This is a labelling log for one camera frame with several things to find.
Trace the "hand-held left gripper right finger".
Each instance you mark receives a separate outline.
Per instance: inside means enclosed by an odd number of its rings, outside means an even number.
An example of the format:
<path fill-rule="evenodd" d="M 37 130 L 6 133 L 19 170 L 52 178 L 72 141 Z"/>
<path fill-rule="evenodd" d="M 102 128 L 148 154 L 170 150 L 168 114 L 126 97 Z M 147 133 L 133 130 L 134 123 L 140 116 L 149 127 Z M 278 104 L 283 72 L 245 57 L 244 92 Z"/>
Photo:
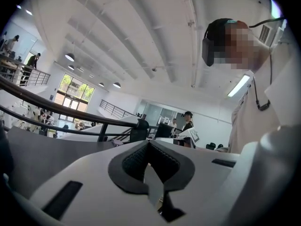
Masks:
<path fill-rule="evenodd" d="M 148 217 L 148 226 L 231 226 L 230 212 L 235 197 L 228 187 L 233 167 L 238 164 L 239 154 L 223 153 L 204 148 L 192 149 L 164 141 L 151 140 L 151 145 L 161 145 L 189 158 L 194 172 L 184 189 L 169 192 L 173 206 L 184 215 L 167 222 L 158 213 Z"/>

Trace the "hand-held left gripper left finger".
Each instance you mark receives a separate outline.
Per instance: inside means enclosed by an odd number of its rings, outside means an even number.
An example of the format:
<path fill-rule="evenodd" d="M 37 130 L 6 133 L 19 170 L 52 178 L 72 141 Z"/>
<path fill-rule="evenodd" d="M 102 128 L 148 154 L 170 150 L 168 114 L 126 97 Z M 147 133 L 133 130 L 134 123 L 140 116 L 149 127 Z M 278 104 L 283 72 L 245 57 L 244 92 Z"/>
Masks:
<path fill-rule="evenodd" d="M 42 184 L 30 197 L 40 209 L 69 181 L 82 183 L 79 192 L 60 221 L 66 226 L 163 226 L 155 204 L 163 193 L 163 184 L 153 168 L 147 167 L 144 181 L 148 195 L 127 194 L 110 179 L 112 158 L 138 143 L 122 145 L 84 156 Z"/>

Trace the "black computer monitor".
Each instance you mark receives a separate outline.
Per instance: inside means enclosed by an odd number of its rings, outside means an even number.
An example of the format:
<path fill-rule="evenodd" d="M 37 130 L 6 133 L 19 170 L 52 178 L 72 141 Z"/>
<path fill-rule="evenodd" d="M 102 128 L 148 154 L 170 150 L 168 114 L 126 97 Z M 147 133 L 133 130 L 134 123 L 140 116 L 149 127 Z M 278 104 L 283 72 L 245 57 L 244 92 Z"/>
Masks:
<path fill-rule="evenodd" d="M 157 132 L 155 134 L 155 139 L 158 138 L 170 138 L 172 132 L 174 130 L 174 127 L 169 126 L 167 124 L 164 123 L 160 123 L 158 128 L 157 128 Z"/>

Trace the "black office chair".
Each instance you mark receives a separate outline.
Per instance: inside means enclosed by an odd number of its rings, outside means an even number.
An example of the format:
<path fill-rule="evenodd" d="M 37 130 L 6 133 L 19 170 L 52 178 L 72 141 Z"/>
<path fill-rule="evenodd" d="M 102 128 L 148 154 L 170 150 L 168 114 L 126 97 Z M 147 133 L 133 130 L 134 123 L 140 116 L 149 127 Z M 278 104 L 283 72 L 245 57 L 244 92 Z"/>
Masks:
<path fill-rule="evenodd" d="M 129 142 L 138 142 L 146 140 L 149 129 L 149 123 L 143 119 L 138 119 L 136 127 L 132 128 L 130 131 Z"/>

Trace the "person's beige sweatshirt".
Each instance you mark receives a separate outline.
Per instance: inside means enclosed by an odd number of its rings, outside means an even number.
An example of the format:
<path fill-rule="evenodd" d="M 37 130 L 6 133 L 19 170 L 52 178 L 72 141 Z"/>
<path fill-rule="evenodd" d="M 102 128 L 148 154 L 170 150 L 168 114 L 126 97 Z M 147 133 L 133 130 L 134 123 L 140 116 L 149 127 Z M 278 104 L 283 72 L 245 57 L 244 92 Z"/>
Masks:
<path fill-rule="evenodd" d="M 301 124 L 301 52 L 297 46 L 280 42 L 271 49 L 271 56 L 253 73 L 231 120 L 228 152 L 236 154 L 279 126 Z"/>

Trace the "black metal railing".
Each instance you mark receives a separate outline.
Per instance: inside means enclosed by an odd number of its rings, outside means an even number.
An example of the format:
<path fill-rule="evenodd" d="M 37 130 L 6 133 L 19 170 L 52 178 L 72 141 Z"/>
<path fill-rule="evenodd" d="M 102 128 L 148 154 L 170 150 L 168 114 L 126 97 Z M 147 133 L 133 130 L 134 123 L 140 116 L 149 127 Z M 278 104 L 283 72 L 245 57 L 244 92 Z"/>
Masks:
<path fill-rule="evenodd" d="M 30 124 L 35 124 L 37 126 L 43 126 L 47 127 L 49 129 L 54 129 L 57 131 L 62 131 L 62 132 L 67 132 L 67 133 L 72 133 L 72 134 L 79 134 L 79 135 L 89 135 L 89 136 L 98 136 L 98 142 L 103 142 L 105 141 L 106 138 L 108 137 L 128 137 L 130 136 L 130 131 L 132 128 L 136 127 L 137 123 L 131 123 L 131 122 L 125 122 L 125 121 L 118 121 L 114 119 L 107 119 L 104 117 L 96 116 L 94 114 L 90 113 L 85 113 L 85 112 L 80 112 L 74 109 L 67 108 L 62 105 L 58 105 L 56 103 L 53 103 L 47 99 L 44 99 L 40 96 L 35 95 L 34 93 L 31 93 L 22 87 L 19 87 L 10 81 L 8 81 L 5 78 L 0 77 L 0 89 L 6 91 L 7 93 L 24 100 L 32 105 L 38 106 L 40 108 L 47 109 L 51 112 L 58 113 L 58 114 L 63 114 L 66 116 L 70 116 L 76 119 L 82 119 L 85 121 L 90 121 L 90 122 L 97 122 L 102 124 L 102 127 L 100 129 L 99 133 L 94 133 L 94 132 L 84 132 L 79 131 L 79 130 L 70 130 L 70 129 L 63 129 L 59 127 L 54 127 L 54 126 L 48 126 L 43 123 L 39 123 L 37 121 L 33 121 L 31 119 L 27 119 L 23 116 L 20 116 L 10 110 L 5 109 L 4 107 L 1 107 L 1 110 L 7 114 L 10 114 L 16 118 L 19 118 L 21 120 L 27 121 Z M 107 133 L 106 130 L 108 126 L 120 126 L 120 127 L 127 127 L 128 129 L 123 132 L 123 133 Z"/>

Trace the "long ceiling light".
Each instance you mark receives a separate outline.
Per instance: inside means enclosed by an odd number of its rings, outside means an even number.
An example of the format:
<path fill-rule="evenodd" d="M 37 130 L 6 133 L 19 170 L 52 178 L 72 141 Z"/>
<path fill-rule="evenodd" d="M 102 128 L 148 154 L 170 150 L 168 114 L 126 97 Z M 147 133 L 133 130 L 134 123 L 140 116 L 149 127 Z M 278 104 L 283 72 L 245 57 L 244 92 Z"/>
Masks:
<path fill-rule="evenodd" d="M 234 88 L 227 94 L 227 97 L 233 97 L 237 94 L 238 91 L 240 91 L 244 85 L 249 81 L 250 76 L 247 74 L 244 74 L 243 77 L 240 79 L 240 81 L 234 86 Z"/>

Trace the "large glass entrance window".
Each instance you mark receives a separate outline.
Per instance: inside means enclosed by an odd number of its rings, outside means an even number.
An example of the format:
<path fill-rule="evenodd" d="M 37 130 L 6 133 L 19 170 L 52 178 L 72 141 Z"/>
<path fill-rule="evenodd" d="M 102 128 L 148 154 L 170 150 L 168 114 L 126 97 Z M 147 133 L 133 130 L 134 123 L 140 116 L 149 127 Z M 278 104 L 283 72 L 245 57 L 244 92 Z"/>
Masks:
<path fill-rule="evenodd" d="M 57 89 L 54 102 L 74 110 L 85 112 L 94 89 L 65 73 Z"/>

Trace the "grey balcony railing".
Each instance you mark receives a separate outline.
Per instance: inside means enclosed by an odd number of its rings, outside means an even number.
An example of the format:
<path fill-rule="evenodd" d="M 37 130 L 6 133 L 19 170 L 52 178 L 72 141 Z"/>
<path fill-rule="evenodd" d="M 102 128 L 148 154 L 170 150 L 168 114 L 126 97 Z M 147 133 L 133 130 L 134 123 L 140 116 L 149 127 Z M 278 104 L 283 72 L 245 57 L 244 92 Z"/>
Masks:
<path fill-rule="evenodd" d="M 18 86 L 47 85 L 50 74 L 0 55 L 0 77 Z"/>

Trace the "white air vent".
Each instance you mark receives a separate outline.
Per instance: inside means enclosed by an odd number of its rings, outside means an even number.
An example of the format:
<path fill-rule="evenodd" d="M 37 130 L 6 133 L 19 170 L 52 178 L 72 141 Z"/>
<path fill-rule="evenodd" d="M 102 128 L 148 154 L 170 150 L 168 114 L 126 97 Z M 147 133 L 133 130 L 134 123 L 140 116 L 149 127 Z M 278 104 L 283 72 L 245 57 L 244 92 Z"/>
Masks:
<path fill-rule="evenodd" d="M 261 33 L 259 36 L 259 40 L 262 43 L 265 43 L 266 40 L 269 38 L 270 30 L 271 30 L 271 28 L 269 26 L 266 26 L 264 24 L 262 25 Z"/>

